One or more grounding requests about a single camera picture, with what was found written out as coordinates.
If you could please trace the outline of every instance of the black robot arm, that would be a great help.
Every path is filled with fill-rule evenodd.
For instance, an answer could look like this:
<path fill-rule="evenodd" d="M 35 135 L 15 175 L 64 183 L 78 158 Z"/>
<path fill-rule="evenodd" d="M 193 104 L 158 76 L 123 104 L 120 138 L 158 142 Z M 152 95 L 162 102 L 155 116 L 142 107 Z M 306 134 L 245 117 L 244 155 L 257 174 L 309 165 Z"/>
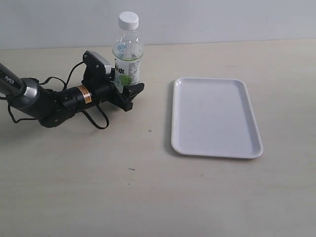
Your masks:
<path fill-rule="evenodd" d="M 85 64 L 86 69 L 81 85 L 67 89 L 71 73 L 80 64 Z M 56 127 L 76 113 L 83 113 L 97 128 L 104 129 L 109 125 L 109 120 L 100 103 L 110 102 L 125 111 L 133 107 L 132 100 L 144 89 L 144 84 L 125 86 L 121 94 L 113 83 L 115 70 L 102 56 L 93 51 L 86 51 L 83 61 L 77 64 L 71 71 L 62 91 L 44 89 L 34 78 L 18 78 L 9 69 L 0 64 L 0 93 L 6 97 L 1 99 L 8 102 L 8 111 L 12 120 L 17 123 L 20 120 L 37 119 L 42 126 Z M 86 109 L 96 106 L 105 118 L 107 125 L 98 126 Z M 15 120 L 11 107 L 14 107 L 32 118 Z"/>

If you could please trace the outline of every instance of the water bottle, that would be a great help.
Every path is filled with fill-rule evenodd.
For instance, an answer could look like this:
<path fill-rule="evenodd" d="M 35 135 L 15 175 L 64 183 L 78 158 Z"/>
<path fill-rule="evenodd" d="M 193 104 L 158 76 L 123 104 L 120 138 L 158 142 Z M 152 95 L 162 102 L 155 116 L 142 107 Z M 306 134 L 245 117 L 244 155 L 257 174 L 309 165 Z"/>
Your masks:
<path fill-rule="evenodd" d="M 139 67 L 143 45 L 139 41 L 138 24 L 138 16 L 134 12 L 125 11 L 119 15 L 120 36 L 112 51 L 115 57 L 114 84 L 120 93 L 125 85 L 136 85 L 140 82 Z"/>

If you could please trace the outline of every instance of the tray rim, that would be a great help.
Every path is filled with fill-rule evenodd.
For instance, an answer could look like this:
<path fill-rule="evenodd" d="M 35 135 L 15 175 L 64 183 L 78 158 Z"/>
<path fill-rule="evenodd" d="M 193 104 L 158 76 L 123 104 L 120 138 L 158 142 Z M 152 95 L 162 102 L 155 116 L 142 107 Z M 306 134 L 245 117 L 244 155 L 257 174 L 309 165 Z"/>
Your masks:
<path fill-rule="evenodd" d="M 228 155 L 228 154 L 197 154 L 197 153 L 190 153 L 190 152 L 184 152 L 181 151 L 181 148 L 177 147 L 177 145 L 175 144 L 175 138 L 174 138 L 174 124 L 175 124 L 175 98 L 176 98 L 176 83 L 182 79 L 205 79 L 205 80 L 226 80 L 226 81 L 236 81 L 238 83 L 240 83 L 243 87 L 244 87 L 244 91 L 246 94 L 246 98 L 247 98 L 247 102 L 248 102 L 248 106 L 250 108 L 250 112 L 251 112 L 251 117 L 255 126 L 255 130 L 256 130 L 256 137 L 258 139 L 258 143 L 260 146 L 259 151 L 256 154 L 253 155 L 246 155 L 246 156 L 232 156 L 232 155 Z M 250 97 L 249 97 L 249 93 L 248 93 L 248 89 L 246 84 L 239 80 L 239 79 L 230 79 L 230 78 L 203 78 L 203 77 L 181 77 L 178 78 L 174 81 L 173 83 L 173 95 L 172 95 L 172 121 L 171 121 L 171 145 L 173 147 L 173 149 L 183 155 L 187 155 L 187 156 L 199 156 L 199 157 L 220 157 L 220 158 L 239 158 L 239 159 L 254 159 L 254 158 L 258 158 L 262 155 L 263 153 L 263 144 L 262 144 L 262 140 L 261 140 L 261 136 L 259 133 L 259 128 L 258 128 L 258 124 L 255 118 L 255 114 L 251 105 L 251 101 L 250 101 Z"/>

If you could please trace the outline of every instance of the white tray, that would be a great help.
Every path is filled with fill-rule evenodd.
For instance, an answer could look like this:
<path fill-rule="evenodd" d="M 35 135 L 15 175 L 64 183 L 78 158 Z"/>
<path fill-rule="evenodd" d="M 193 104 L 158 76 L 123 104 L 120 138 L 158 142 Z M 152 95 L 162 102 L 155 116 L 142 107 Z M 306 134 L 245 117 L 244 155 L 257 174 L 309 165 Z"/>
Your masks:
<path fill-rule="evenodd" d="M 176 80 L 171 144 L 184 155 L 259 157 L 263 146 L 245 84 L 236 79 Z"/>

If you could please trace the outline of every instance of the table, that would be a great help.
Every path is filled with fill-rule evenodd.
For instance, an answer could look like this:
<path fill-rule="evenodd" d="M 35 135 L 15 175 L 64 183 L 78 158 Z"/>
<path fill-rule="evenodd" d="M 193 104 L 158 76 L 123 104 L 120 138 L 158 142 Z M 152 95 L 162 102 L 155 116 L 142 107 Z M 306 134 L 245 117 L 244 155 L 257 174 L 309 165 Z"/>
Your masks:
<path fill-rule="evenodd" d="M 19 77 L 66 79 L 87 49 L 114 62 L 109 47 L 2 50 L 0 61 Z M 179 77 L 244 81 L 263 155 L 175 153 L 172 83 Z M 102 105 L 111 121 L 104 131 L 82 114 L 53 129 L 15 125 L 0 103 L 0 236 L 315 236 L 315 39 L 146 46 L 141 78 L 146 86 L 133 110 Z"/>

